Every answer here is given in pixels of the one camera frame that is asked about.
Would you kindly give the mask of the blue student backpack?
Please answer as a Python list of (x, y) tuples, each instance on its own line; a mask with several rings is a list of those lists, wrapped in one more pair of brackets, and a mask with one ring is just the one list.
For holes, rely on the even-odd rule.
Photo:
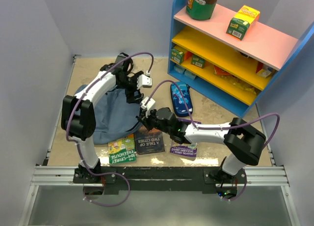
[(96, 78), (75, 95), (66, 126), (69, 137), (82, 141), (91, 138), (94, 144), (106, 144), (139, 127), (136, 116), (140, 113), (140, 104), (127, 103), (123, 81), (126, 76), (145, 73), (132, 73), (132, 62), (131, 56), (120, 55), (113, 64), (104, 65)]

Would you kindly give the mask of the dark tale book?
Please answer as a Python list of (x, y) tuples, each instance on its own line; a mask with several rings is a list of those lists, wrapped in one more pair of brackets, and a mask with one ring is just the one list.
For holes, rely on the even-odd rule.
[(144, 126), (134, 133), (135, 150), (138, 155), (155, 154), (165, 151), (162, 131)]

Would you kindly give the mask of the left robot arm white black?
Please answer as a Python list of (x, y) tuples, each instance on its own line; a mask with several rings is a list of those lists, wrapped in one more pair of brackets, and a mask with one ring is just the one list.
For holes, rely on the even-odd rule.
[(132, 57), (121, 53), (114, 63), (104, 65), (92, 82), (63, 98), (61, 128), (80, 157), (76, 178), (98, 182), (102, 170), (95, 145), (124, 138), (141, 127), (136, 117), (145, 74), (132, 69)]

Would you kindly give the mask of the green treehouse book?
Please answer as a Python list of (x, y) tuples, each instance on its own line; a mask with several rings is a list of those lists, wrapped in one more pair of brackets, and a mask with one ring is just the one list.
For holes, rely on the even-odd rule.
[(108, 154), (110, 165), (135, 162), (137, 156), (135, 151), (134, 134), (109, 142)]

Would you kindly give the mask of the purple treehouse book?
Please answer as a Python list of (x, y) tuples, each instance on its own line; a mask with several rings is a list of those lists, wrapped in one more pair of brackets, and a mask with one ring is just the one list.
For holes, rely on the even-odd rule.
[(170, 153), (194, 161), (197, 157), (197, 146), (198, 143), (179, 144), (172, 141)]

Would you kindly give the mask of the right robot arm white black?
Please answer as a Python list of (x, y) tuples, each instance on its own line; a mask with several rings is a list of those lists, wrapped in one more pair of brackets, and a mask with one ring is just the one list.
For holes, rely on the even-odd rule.
[(230, 183), (245, 166), (256, 166), (264, 149), (265, 135), (241, 118), (231, 122), (209, 125), (179, 120), (169, 108), (140, 110), (137, 117), (147, 130), (158, 129), (179, 144), (217, 143), (231, 151), (218, 170), (209, 174), (218, 183)]

